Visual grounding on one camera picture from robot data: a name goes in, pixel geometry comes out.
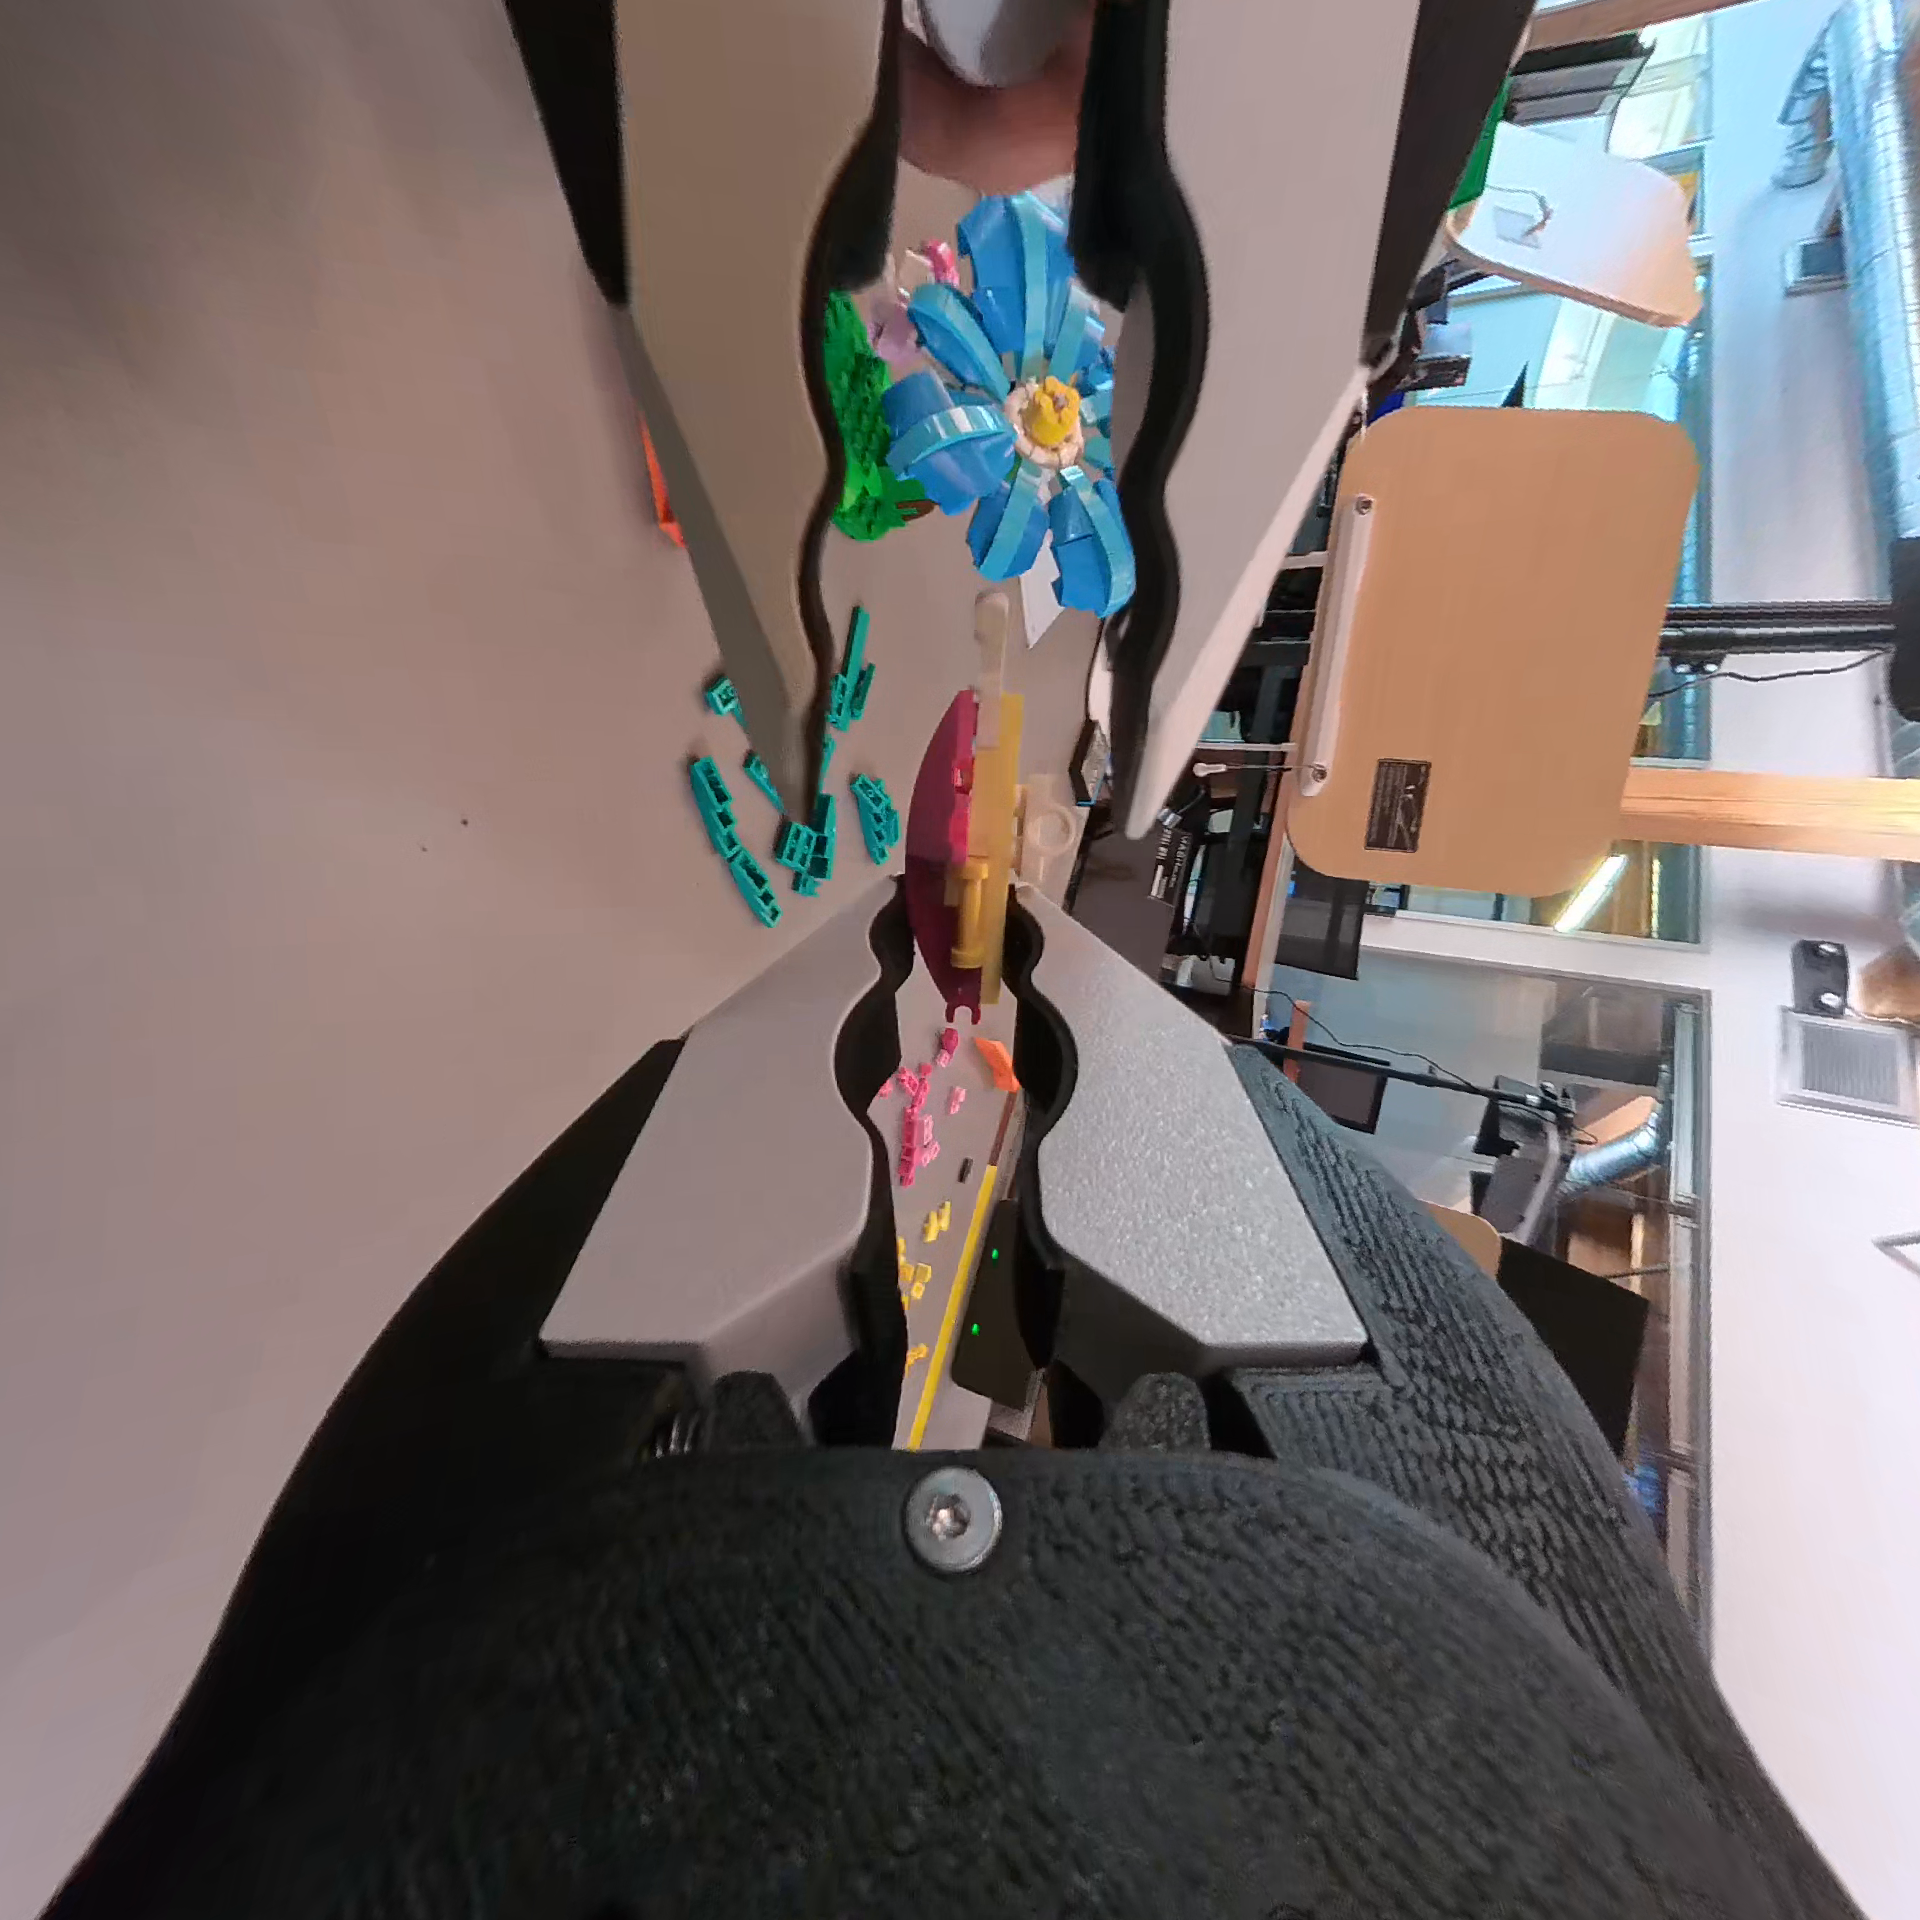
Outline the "magenta and yellow lego assembly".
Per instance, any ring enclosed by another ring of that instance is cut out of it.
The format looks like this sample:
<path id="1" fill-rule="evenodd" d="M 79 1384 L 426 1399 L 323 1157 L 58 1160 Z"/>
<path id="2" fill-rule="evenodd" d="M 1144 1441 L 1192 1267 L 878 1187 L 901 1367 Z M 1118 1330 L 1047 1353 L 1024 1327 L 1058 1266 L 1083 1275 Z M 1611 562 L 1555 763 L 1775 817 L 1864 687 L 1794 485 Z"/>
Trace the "magenta and yellow lego assembly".
<path id="1" fill-rule="evenodd" d="M 972 1027 L 1002 993 L 1018 889 L 1067 880 L 1085 826 L 1069 776 L 1026 755 L 1024 697 L 1006 679 L 1022 626 L 1013 591 L 975 597 L 975 675 L 934 726 L 906 815 L 908 922 L 949 1022 Z"/>

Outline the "yellow tape line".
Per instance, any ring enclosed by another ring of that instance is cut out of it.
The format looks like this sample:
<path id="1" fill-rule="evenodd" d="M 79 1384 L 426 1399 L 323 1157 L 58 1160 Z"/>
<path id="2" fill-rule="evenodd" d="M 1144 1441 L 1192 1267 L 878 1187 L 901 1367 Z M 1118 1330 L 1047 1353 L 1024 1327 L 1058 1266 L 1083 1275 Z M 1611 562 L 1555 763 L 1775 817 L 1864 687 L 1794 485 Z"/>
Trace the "yellow tape line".
<path id="1" fill-rule="evenodd" d="M 991 1158 L 975 1169 L 966 1211 L 955 1216 L 964 1225 L 955 1251 L 949 1261 L 934 1263 L 924 1294 L 908 1301 L 908 1365 L 895 1434 L 906 1451 L 922 1451 L 927 1443 L 934 1411 L 950 1384 L 952 1353 L 966 1320 L 978 1243 L 991 1216 L 999 1174 Z"/>

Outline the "silver air duct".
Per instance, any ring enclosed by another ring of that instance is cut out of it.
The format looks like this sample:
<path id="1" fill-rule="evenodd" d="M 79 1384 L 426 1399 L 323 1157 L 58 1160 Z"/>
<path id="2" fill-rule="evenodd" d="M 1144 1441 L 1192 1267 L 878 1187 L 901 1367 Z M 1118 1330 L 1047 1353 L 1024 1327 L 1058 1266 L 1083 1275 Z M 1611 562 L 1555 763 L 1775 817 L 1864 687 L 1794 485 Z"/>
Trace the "silver air duct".
<path id="1" fill-rule="evenodd" d="M 1917 13 L 1839 3 L 1778 114 L 1781 186 L 1827 185 L 1856 333 L 1868 493 L 1887 544 L 1917 534 Z"/>

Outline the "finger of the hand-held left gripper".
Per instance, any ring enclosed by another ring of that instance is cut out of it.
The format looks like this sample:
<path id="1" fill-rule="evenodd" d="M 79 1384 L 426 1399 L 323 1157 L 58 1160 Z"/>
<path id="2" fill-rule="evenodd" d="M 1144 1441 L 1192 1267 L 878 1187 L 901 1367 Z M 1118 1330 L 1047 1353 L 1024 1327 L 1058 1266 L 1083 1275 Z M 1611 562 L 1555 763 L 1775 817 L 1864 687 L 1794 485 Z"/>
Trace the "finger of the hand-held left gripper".
<path id="1" fill-rule="evenodd" d="M 820 774 L 847 465 L 824 309 L 892 232 L 901 37 L 885 2 L 614 3 L 637 401 L 776 786 Z"/>
<path id="2" fill-rule="evenodd" d="M 1071 253 L 1119 313 L 1136 586 L 1109 621 L 1114 817 L 1183 767 L 1359 389 L 1415 2 L 1098 3 Z"/>

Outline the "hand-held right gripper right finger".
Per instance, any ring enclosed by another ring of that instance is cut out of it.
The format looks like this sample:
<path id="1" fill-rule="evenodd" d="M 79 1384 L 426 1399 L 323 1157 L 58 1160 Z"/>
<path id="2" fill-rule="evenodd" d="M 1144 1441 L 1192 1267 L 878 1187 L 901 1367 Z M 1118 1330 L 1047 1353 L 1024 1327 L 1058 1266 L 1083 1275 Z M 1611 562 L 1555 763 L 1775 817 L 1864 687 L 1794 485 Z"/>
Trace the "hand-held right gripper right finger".
<path id="1" fill-rule="evenodd" d="M 1355 1362 L 1368 1335 L 1232 1045 L 1036 887 L 1003 961 L 1038 1354 L 1094 1397 Z"/>

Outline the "pile of teal lego bricks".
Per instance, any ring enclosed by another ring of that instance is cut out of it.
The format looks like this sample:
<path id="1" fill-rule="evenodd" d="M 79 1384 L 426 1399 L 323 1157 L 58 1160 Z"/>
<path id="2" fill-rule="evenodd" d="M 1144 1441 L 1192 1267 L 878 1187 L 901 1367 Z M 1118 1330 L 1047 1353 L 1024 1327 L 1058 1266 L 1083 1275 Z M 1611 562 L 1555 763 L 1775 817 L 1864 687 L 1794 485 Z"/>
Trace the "pile of teal lego bricks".
<path id="1" fill-rule="evenodd" d="M 822 782 L 806 813 L 783 809 L 774 782 L 757 751 L 747 749 L 739 763 L 739 774 L 744 783 L 774 811 L 773 840 L 766 856 L 757 851 L 749 829 L 741 823 L 741 805 L 735 801 L 734 786 L 716 755 L 693 754 L 685 761 L 687 794 L 702 819 L 706 842 L 726 867 L 741 901 L 763 927 L 774 927 L 783 915 L 776 897 L 776 873 L 773 870 L 783 873 L 790 890 L 804 897 L 816 897 L 835 877 L 842 840 L 842 806 L 836 789 L 830 789 L 831 758 L 844 736 L 864 717 L 870 704 L 876 679 L 870 634 L 870 613 L 864 605 L 854 605 L 847 621 L 846 653 L 828 690 Z M 706 685 L 703 704 L 710 715 L 741 720 L 735 685 L 725 674 Z M 901 806 L 886 782 L 878 774 L 846 773 L 846 799 L 853 809 L 858 842 L 874 866 L 885 867 L 906 839 Z"/>

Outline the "person's left hand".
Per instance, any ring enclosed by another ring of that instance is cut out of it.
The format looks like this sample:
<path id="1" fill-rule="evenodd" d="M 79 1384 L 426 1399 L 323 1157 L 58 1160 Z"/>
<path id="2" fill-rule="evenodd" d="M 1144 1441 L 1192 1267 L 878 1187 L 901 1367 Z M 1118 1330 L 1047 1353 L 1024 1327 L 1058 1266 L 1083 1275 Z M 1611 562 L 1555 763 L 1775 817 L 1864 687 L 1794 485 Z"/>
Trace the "person's left hand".
<path id="1" fill-rule="evenodd" d="M 1063 43 L 1013 87 L 959 80 L 919 38 L 901 43 L 899 155 L 978 197 L 1010 197 L 1071 173 L 1088 47 Z"/>

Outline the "black box with green lights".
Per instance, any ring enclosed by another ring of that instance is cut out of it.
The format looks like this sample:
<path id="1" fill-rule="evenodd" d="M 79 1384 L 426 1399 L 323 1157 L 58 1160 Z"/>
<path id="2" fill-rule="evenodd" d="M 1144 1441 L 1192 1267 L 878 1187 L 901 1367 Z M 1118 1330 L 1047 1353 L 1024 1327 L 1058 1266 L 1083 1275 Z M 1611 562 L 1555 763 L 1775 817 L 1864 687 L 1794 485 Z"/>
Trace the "black box with green lights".
<path id="1" fill-rule="evenodd" d="M 950 1349 L 949 1378 L 1002 1407 L 1030 1419 L 1040 1397 L 1040 1365 L 1020 1317 L 1022 1207 L 1002 1194 L 980 1232 L 966 1301 Z"/>

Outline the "pile of yellow lego bricks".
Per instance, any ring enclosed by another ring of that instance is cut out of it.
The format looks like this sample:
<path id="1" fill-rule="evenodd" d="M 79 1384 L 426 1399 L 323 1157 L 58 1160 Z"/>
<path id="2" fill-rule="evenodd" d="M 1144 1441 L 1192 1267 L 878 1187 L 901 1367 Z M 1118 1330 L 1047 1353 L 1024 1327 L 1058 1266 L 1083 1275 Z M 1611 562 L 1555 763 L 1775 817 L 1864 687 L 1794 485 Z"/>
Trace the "pile of yellow lego bricks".
<path id="1" fill-rule="evenodd" d="M 917 1225 L 895 1235 L 899 1294 L 906 1318 L 902 1373 L 925 1369 L 950 1287 L 952 1261 L 944 1243 L 952 1232 L 952 1200 L 930 1207 Z"/>

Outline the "white wall vent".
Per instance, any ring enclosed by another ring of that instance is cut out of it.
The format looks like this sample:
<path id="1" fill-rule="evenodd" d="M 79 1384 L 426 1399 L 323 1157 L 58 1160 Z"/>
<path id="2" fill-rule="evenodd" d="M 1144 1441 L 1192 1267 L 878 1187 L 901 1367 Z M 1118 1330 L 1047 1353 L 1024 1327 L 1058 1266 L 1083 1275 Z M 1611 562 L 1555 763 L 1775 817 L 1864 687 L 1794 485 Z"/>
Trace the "white wall vent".
<path id="1" fill-rule="evenodd" d="M 1784 1008 L 1773 1094 L 1810 1112 L 1916 1127 L 1916 1032 L 1903 1024 Z"/>

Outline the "wooden beam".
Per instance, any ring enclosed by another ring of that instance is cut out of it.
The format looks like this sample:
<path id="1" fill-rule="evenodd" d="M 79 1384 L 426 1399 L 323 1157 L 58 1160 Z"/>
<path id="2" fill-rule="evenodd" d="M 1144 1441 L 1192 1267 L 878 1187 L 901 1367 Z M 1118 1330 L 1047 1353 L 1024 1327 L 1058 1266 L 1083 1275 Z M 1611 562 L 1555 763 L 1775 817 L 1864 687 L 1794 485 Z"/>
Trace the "wooden beam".
<path id="1" fill-rule="evenodd" d="M 1917 782 L 1632 763 L 1615 839 L 1917 861 Z"/>

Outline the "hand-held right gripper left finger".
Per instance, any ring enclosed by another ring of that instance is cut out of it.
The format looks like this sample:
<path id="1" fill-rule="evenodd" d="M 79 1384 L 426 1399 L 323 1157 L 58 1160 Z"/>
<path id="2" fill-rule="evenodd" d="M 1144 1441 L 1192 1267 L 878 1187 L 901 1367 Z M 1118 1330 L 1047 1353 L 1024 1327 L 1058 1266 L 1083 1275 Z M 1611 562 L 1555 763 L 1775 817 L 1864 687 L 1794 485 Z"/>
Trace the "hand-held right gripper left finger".
<path id="1" fill-rule="evenodd" d="M 894 1425 L 906 1381 L 894 1153 L 874 1101 L 901 1064 L 915 967 L 883 877 L 716 1005 L 541 1326 L 564 1357 L 776 1381 L 810 1425 Z"/>

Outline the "pile of pink lego bricks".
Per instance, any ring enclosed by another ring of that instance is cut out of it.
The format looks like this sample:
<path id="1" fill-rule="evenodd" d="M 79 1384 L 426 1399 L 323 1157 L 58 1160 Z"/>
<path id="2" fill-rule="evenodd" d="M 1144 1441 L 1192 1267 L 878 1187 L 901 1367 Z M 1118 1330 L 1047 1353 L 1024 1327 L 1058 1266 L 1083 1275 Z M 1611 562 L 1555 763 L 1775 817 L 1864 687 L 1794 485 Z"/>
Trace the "pile of pink lego bricks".
<path id="1" fill-rule="evenodd" d="M 958 1024 L 939 1026 L 927 1047 L 908 1050 L 886 1086 L 886 1096 L 895 1107 L 895 1184 L 901 1187 L 911 1187 L 924 1168 L 939 1157 L 941 1122 L 966 1105 L 963 1037 Z"/>

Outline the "green lego foliage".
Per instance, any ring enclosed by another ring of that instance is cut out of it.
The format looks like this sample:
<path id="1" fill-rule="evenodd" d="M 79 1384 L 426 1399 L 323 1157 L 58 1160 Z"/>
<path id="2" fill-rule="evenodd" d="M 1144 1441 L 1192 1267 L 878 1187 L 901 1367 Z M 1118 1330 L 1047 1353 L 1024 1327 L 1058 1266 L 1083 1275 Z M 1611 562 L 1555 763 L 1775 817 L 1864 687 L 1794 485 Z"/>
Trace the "green lego foliage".
<path id="1" fill-rule="evenodd" d="M 932 512 L 932 499 L 890 463 L 894 426 L 883 401 L 894 374 L 874 347 L 858 304 L 842 289 L 828 294 L 822 311 L 822 379 L 846 461 L 831 526 L 854 541 L 876 544 Z"/>

